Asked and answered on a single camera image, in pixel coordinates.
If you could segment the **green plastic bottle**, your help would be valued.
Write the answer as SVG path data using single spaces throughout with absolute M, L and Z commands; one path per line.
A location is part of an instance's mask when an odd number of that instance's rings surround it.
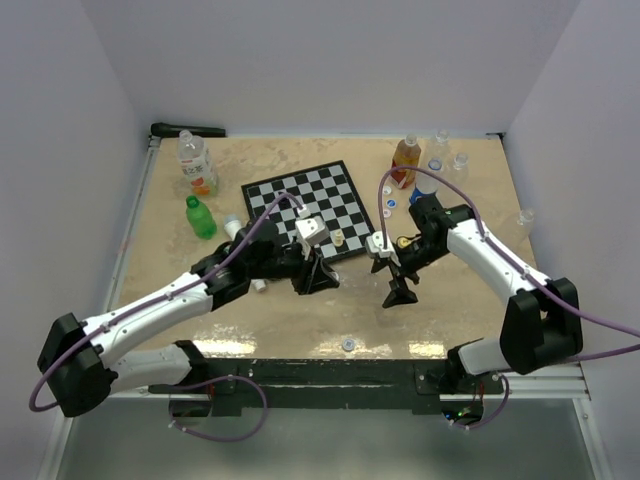
M 188 196 L 185 203 L 187 221 L 194 234 L 204 240 L 212 239 L 217 232 L 217 225 L 209 208 L 194 195 Z

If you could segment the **white tube bottle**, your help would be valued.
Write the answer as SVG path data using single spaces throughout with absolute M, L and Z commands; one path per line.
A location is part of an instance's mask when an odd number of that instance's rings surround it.
M 225 217 L 224 230 L 231 241 L 234 241 L 239 237 L 239 232 L 242 228 L 243 224 L 235 214 L 231 214 Z M 258 293 L 264 292 L 267 288 L 267 284 L 263 279 L 253 279 L 251 281 L 251 285 Z

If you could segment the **Pepsi label clear bottle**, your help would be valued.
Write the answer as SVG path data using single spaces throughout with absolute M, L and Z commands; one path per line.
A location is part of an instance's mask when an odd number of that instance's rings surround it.
M 440 157 L 432 157 L 428 161 L 423 161 L 420 168 L 428 171 L 429 175 L 417 172 L 415 176 L 414 189 L 409 198 L 409 202 L 413 205 L 419 198 L 429 194 L 436 193 L 439 187 L 439 181 L 436 176 L 441 174 L 443 162 Z

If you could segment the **white QR code cap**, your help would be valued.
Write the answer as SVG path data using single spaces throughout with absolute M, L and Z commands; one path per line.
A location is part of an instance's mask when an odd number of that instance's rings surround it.
M 342 348 L 346 352 L 353 351 L 355 348 L 355 341 L 351 338 L 346 338 L 342 342 Z

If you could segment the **clear bottle back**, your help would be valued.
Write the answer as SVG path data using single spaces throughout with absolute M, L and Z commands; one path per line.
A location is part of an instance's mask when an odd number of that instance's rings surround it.
M 432 156 L 445 161 L 450 154 L 449 132 L 445 129 L 439 130 L 433 137 Z

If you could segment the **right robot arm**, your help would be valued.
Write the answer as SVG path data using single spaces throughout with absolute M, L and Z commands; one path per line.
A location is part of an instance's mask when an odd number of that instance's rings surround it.
M 445 379 L 452 390 L 469 392 L 481 375 L 492 371 L 526 375 L 582 351 L 578 294 L 572 282 L 553 280 L 529 266 L 498 241 L 466 204 L 445 208 L 430 194 L 418 199 L 409 213 L 416 236 L 392 241 L 377 231 L 366 240 L 372 270 L 388 268 L 392 275 L 384 307 L 416 303 L 407 284 L 417 283 L 420 269 L 447 254 L 466 263 L 506 307 L 499 336 L 448 351 Z

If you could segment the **clear crushed plastic bottle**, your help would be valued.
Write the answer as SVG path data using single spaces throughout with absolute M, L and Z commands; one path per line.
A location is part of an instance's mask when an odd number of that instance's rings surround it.
M 504 243 L 515 250 L 529 237 L 535 222 L 535 210 L 527 208 L 511 215 L 505 224 Z

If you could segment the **orange label tea bottle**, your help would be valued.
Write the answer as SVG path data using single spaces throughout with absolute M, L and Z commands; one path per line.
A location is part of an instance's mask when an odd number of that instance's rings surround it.
M 179 133 L 177 160 L 194 195 L 215 195 L 218 175 L 205 140 L 190 130 Z

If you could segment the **black white chessboard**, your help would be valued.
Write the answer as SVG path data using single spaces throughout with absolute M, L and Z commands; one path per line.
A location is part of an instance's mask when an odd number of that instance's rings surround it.
M 328 239 L 318 250 L 333 263 L 366 252 L 366 237 L 374 232 L 368 212 L 342 160 L 298 170 L 241 187 L 247 212 L 260 216 L 283 192 L 294 195 L 313 216 L 320 216 L 331 232 L 341 230 L 344 241 L 336 246 Z

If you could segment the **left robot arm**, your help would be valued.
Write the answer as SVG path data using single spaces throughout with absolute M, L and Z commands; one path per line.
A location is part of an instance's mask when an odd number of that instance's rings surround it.
M 338 274 L 314 249 L 329 237 L 322 219 L 298 220 L 295 230 L 293 242 L 284 245 L 272 221 L 249 223 L 156 292 L 85 320 L 72 313 L 58 317 L 37 360 L 39 384 L 49 387 L 54 406 L 68 418 L 93 410 L 122 390 L 151 385 L 200 390 L 207 380 L 200 355 L 187 353 L 180 343 L 147 353 L 138 346 L 237 300 L 256 279 L 288 279 L 299 295 L 338 287 Z

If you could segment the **amber red label bottle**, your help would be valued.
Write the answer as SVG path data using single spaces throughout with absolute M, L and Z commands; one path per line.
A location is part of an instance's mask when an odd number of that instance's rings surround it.
M 392 157 L 392 168 L 399 167 L 399 170 L 391 174 L 392 183 L 399 189 L 407 189 L 412 185 L 415 178 L 413 170 L 407 170 L 406 166 L 417 167 L 419 165 L 422 149 L 419 145 L 418 137 L 415 134 L 408 134 L 401 139 Z

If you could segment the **cream chess piece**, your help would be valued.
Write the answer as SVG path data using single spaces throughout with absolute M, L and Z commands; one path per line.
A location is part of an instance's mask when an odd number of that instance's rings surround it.
M 343 234 L 343 232 L 341 230 L 334 231 L 332 239 L 333 239 L 333 244 L 336 247 L 342 246 L 343 243 L 344 243 L 344 234 Z

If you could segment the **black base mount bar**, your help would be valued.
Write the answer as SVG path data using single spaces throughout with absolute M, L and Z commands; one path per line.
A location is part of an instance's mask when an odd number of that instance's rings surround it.
M 418 415 L 441 412 L 443 395 L 501 394 L 490 373 L 452 383 L 443 360 L 249 359 L 208 358 L 181 382 L 196 385 L 193 394 L 209 395 L 216 416 L 260 408 L 258 384 L 267 405 L 280 409 L 405 410 Z

